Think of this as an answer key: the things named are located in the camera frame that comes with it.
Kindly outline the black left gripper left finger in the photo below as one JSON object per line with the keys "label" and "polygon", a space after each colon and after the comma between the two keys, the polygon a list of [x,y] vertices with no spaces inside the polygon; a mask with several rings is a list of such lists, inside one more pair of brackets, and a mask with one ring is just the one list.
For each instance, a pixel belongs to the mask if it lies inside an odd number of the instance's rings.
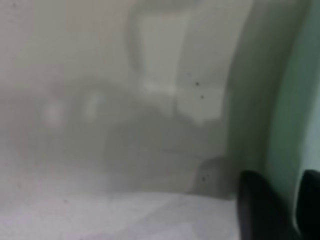
{"label": "black left gripper left finger", "polygon": [[258,172],[240,173],[237,216],[241,240],[300,240],[289,210]]}

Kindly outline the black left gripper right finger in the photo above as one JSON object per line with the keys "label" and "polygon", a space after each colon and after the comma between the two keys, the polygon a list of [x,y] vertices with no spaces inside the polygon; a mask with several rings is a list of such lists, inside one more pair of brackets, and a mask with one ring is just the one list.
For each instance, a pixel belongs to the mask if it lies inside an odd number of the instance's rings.
{"label": "black left gripper right finger", "polygon": [[320,239],[320,172],[307,169],[296,203],[296,224],[303,240]]}

